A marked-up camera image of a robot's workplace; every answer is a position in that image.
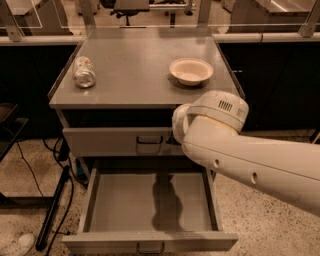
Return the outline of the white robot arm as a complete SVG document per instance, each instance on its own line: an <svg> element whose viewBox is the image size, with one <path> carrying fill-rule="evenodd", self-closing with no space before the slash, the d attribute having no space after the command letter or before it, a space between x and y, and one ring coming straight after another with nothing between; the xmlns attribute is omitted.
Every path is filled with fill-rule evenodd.
<svg viewBox="0 0 320 256"><path fill-rule="evenodd" d="M174 111L174 138L193 162L319 216L320 146L242 135L248 111L242 98L209 91Z"/></svg>

